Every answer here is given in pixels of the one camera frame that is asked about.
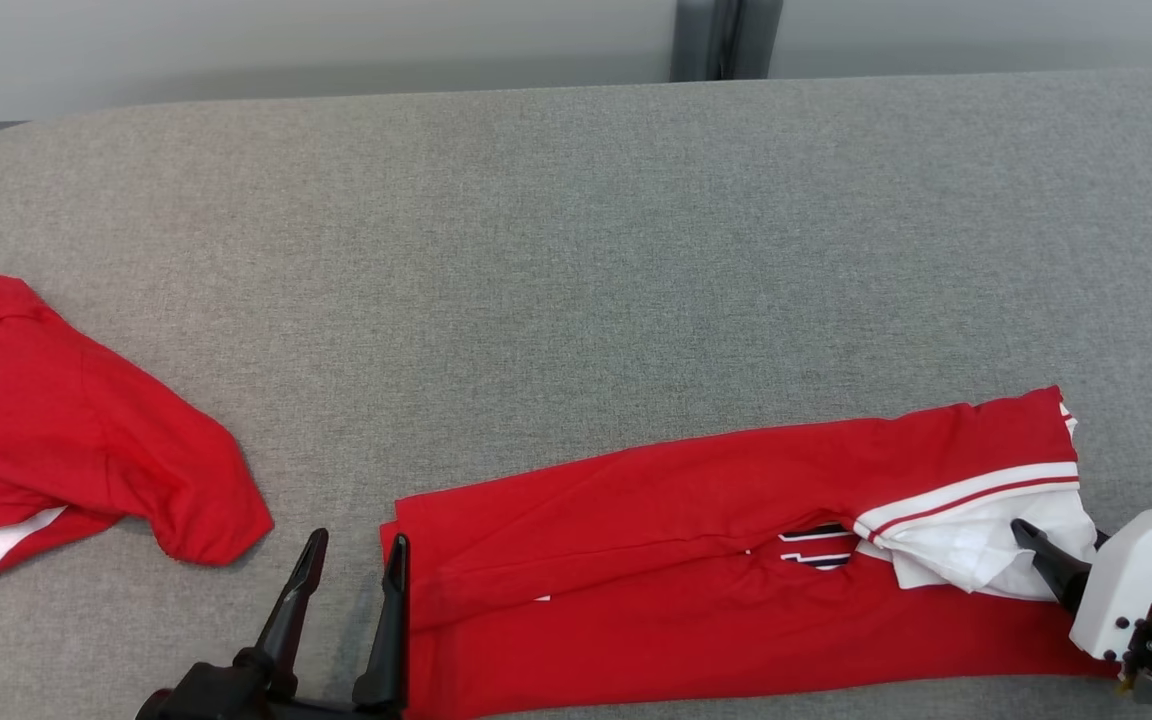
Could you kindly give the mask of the red shorts with white stripes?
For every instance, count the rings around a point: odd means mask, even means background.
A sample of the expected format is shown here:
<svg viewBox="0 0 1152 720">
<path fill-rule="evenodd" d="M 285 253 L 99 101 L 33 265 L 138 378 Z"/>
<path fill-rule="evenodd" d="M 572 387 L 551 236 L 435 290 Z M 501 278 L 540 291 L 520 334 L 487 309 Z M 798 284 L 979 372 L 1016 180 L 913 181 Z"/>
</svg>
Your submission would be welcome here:
<svg viewBox="0 0 1152 720">
<path fill-rule="evenodd" d="M 0 275 L 0 574 L 126 518 L 206 566 L 274 526 L 228 429 Z"/>
</svg>

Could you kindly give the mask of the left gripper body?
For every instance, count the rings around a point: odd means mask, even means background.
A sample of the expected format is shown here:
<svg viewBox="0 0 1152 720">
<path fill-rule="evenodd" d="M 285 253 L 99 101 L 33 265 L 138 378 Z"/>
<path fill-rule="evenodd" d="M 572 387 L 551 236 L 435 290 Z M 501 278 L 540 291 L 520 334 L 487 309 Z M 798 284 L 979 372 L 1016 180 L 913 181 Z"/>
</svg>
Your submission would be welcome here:
<svg viewBox="0 0 1152 720">
<path fill-rule="evenodd" d="M 229 666 L 198 662 L 143 702 L 136 720 L 403 720 L 407 653 L 381 655 L 355 683 L 353 702 L 296 694 L 293 655 L 244 647 Z"/>
</svg>

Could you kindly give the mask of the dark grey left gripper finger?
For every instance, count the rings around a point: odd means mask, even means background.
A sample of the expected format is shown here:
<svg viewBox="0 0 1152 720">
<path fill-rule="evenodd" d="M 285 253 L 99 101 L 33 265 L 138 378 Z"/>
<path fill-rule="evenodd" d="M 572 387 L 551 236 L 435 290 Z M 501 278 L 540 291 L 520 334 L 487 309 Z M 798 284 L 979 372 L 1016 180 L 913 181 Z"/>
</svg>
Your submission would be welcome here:
<svg viewBox="0 0 1152 720">
<path fill-rule="evenodd" d="M 305 626 L 308 601 L 319 588 L 328 543 L 326 528 L 317 528 L 308 536 L 253 647 L 253 659 L 268 679 L 268 694 L 280 700 L 288 700 L 297 692 L 294 662 Z"/>
<path fill-rule="evenodd" d="M 410 683 L 410 539 L 397 535 L 381 578 L 381 615 L 364 674 L 353 687 L 356 708 L 406 708 Z"/>
</svg>

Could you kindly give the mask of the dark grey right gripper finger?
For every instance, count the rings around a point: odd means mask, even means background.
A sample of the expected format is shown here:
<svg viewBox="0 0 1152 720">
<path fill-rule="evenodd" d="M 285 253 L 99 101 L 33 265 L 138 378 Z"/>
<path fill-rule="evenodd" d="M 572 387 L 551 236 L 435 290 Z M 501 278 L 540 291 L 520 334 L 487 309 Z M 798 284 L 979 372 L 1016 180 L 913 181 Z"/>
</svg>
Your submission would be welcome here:
<svg viewBox="0 0 1152 720">
<path fill-rule="evenodd" d="M 1021 550 L 1033 552 L 1030 564 L 1041 575 L 1062 609 L 1078 612 L 1092 562 L 1069 553 L 1051 535 L 1028 520 L 1011 520 L 1011 536 Z"/>
</svg>

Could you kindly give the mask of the grey metal partition post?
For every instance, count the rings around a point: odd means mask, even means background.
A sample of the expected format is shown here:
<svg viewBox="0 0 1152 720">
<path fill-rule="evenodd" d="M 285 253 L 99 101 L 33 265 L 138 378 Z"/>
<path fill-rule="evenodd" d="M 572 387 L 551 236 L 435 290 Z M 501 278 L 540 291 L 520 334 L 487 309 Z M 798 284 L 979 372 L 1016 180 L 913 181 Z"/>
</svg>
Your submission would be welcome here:
<svg viewBox="0 0 1152 720">
<path fill-rule="evenodd" d="M 785 0 L 676 0 L 669 82 L 768 77 Z"/>
</svg>

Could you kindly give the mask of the red shirt with striped cuffs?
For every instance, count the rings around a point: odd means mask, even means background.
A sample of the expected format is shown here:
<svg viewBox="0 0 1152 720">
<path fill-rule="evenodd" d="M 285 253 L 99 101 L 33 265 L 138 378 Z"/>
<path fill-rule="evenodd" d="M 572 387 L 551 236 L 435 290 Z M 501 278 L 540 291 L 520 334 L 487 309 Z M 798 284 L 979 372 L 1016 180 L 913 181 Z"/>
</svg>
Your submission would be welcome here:
<svg viewBox="0 0 1152 720">
<path fill-rule="evenodd" d="M 1075 427 L 1047 387 L 402 498 L 410 715 L 1111 676 L 1011 537 L 1094 556 Z"/>
</svg>

